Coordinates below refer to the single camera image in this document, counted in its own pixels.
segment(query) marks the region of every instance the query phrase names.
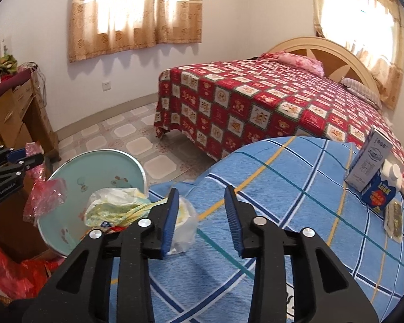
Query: wooden desk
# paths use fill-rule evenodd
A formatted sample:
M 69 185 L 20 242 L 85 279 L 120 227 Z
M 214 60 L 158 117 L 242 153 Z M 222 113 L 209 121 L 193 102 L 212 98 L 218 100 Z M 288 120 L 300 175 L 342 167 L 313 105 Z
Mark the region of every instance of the wooden desk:
M 39 91 L 36 73 L 32 79 L 0 96 L 0 145 L 24 148 L 37 141 L 45 155 L 58 159 L 58 138 L 53 132 Z M 32 224 L 22 220 L 25 203 L 33 187 L 28 177 L 24 188 L 0 204 L 0 246 L 14 260 L 32 258 L 47 250 Z

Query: curtain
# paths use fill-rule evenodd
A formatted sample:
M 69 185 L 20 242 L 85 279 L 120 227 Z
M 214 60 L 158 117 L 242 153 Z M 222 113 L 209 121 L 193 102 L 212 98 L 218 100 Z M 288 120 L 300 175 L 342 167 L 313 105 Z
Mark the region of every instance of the curtain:
M 159 43 L 200 43 L 202 0 L 72 0 L 69 61 Z
M 316 35 L 355 54 L 394 110 L 404 68 L 404 28 L 397 0 L 315 0 Z

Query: white cap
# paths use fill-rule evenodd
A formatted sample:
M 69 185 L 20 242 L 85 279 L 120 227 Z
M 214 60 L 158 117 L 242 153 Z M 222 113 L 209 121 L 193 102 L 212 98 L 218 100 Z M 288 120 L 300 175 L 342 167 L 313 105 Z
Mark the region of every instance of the white cap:
M 398 164 L 392 164 L 389 171 L 389 177 L 392 180 L 397 180 L 401 177 L 401 169 L 399 168 Z

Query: headboard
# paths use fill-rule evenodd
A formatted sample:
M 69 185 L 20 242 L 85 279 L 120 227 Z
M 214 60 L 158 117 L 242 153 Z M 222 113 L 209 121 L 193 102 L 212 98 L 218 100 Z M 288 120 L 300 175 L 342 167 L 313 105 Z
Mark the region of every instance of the headboard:
M 323 63 L 325 75 L 329 79 L 339 83 L 341 78 L 349 77 L 379 93 L 373 76 L 362 62 L 344 47 L 326 38 L 317 36 L 292 38 L 271 48 L 268 53 L 278 51 L 315 58 Z

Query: red patterned bedspread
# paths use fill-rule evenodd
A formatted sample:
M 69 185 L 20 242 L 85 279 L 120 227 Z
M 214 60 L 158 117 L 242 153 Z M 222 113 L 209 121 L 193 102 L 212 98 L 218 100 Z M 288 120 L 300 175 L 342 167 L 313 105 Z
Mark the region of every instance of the red patterned bedspread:
M 360 148 L 371 125 L 389 135 L 393 153 L 404 163 L 401 143 L 376 109 L 307 71 L 233 61 L 180 66 L 159 78 L 157 136 L 179 129 L 215 160 L 279 136 L 323 137 Z

